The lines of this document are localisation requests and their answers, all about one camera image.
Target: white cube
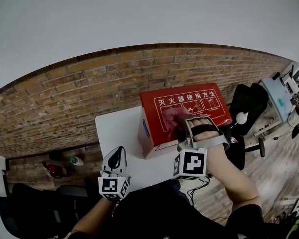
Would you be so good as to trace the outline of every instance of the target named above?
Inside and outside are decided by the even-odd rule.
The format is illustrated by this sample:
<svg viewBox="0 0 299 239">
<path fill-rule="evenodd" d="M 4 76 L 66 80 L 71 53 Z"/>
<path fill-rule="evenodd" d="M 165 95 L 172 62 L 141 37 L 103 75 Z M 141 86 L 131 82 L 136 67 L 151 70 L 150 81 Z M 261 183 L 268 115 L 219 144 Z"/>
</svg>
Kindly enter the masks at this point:
<svg viewBox="0 0 299 239">
<path fill-rule="evenodd" d="M 128 194 L 129 183 L 125 177 L 99 177 L 99 192 L 109 200 L 120 200 Z"/>
<path fill-rule="evenodd" d="M 183 149 L 174 160 L 174 179 L 197 179 L 206 173 L 207 149 Z"/>
</svg>

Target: pink cloth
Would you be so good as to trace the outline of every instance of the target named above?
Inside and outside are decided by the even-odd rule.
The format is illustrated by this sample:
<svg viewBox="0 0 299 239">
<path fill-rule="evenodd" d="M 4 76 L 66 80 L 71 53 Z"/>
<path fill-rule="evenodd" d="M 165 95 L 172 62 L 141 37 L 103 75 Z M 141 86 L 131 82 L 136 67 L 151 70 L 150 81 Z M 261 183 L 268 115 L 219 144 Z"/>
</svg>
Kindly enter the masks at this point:
<svg viewBox="0 0 299 239">
<path fill-rule="evenodd" d="M 182 130 L 182 127 L 174 120 L 175 116 L 181 115 L 189 115 L 189 111 L 186 107 L 179 107 L 179 108 L 171 108 L 162 112 L 162 117 L 166 129 L 170 131 L 168 139 L 170 138 L 171 133 L 177 127 L 178 129 Z"/>
</svg>

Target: red box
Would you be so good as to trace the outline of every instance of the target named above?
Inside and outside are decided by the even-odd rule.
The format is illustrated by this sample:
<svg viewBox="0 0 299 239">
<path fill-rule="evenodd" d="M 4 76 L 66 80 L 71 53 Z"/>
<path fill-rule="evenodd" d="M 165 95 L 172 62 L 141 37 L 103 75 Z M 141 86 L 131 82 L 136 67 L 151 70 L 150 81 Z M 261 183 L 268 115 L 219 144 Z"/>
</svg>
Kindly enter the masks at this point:
<svg viewBox="0 0 299 239">
<path fill-rule="evenodd" d="M 169 132 L 161 115 L 166 109 L 187 107 L 193 115 L 209 116 L 217 126 L 232 122 L 216 83 L 142 92 L 141 102 L 139 141 L 145 158 L 162 149 L 165 150 L 161 152 L 170 152 L 166 148 L 178 144 L 175 132 L 167 139 Z"/>
</svg>

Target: desk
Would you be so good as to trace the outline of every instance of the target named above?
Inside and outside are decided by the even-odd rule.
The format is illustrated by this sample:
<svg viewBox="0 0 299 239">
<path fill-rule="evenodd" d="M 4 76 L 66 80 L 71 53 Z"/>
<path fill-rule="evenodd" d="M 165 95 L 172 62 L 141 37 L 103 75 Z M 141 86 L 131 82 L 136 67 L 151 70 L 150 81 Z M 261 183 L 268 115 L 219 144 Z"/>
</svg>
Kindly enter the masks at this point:
<svg viewBox="0 0 299 239">
<path fill-rule="evenodd" d="M 274 81 L 272 78 L 265 78 L 261 80 L 261 85 L 267 91 L 269 99 L 278 115 L 279 121 L 255 133 L 254 136 L 260 135 L 267 130 L 279 125 L 280 123 L 287 121 L 289 113 L 293 108 L 290 102 L 292 96 L 290 95 L 288 90 L 281 84 L 280 79 L 276 79 Z"/>
<path fill-rule="evenodd" d="M 127 154 L 127 173 L 132 177 L 130 192 L 146 188 L 173 177 L 174 159 L 178 152 L 144 159 L 138 141 L 141 106 L 95 118 L 102 156 L 123 146 Z"/>
</svg>

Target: blue desk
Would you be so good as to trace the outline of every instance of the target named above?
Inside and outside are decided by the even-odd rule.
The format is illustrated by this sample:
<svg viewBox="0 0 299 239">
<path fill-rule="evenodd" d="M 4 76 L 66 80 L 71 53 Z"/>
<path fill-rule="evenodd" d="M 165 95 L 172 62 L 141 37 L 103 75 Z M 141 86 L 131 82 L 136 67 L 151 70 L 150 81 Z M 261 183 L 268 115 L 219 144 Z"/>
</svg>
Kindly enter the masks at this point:
<svg viewBox="0 0 299 239">
<path fill-rule="evenodd" d="M 261 82 L 269 95 L 270 101 L 273 103 L 279 119 L 282 122 L 287 121 L 288 115 L 293 107 L 290 102 L 292 98 L 291 94 L 287 88 L 281 84 L 280 79 L 274 81 L 272 78 L 266 78 L 262 79 Z"/>
</svg>

